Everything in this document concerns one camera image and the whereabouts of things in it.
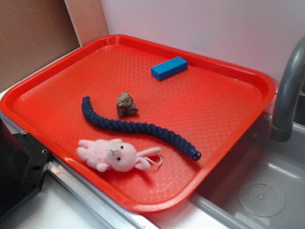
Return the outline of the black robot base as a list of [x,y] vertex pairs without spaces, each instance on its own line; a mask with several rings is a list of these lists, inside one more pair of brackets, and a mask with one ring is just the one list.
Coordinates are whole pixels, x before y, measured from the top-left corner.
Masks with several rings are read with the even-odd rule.
[[30,133],[13,134],[0,122],[0,219],[42,188],[50,150]]

